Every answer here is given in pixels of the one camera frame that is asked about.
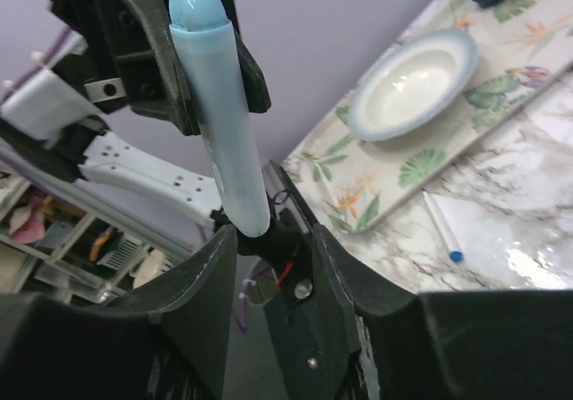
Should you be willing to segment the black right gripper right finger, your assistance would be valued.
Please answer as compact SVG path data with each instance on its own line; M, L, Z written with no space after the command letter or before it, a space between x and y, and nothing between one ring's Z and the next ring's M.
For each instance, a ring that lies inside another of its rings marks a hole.
M383 398L571 398L571 291L413 294L325 226L313 236L358 318Z

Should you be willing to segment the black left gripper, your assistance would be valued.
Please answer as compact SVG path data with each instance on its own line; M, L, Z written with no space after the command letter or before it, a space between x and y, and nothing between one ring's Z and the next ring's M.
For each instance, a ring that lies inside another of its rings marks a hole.
M199 107L177 59L167 0L66 0L59 11L87 47L56 63L56 74L87 94L89 83L121 79L132 111L198 135Z

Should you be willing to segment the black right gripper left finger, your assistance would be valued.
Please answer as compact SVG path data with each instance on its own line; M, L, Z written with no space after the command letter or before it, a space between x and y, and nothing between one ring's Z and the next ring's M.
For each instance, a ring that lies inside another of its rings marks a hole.
M4 399L219 399L236 232L105 305L44 294L1 298Z

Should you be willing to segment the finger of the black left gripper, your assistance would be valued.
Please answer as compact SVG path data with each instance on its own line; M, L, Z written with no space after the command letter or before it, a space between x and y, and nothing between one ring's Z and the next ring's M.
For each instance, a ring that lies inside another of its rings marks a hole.
M234 27L236 49L249 111L255 114L264 114L271 107L271 99L264 74L241 37L235 0L221 1Z

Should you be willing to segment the light blue highlighter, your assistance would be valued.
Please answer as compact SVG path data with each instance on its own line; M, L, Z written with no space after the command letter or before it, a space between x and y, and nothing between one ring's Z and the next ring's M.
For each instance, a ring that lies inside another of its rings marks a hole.
M235 44L220 0L168 0L170 32L198 99L198 123L222 206L248 237L264 235L270 212Z

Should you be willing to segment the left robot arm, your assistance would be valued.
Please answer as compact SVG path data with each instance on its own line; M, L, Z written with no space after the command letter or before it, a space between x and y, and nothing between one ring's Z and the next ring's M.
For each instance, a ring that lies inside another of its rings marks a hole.
M244 236L271 224L251 114L269 110L234 0L48 0L79 40L53 48L1 102L1 137L66 183L112 185ZM122 108L203 138L213 176L135 148L103 115Z

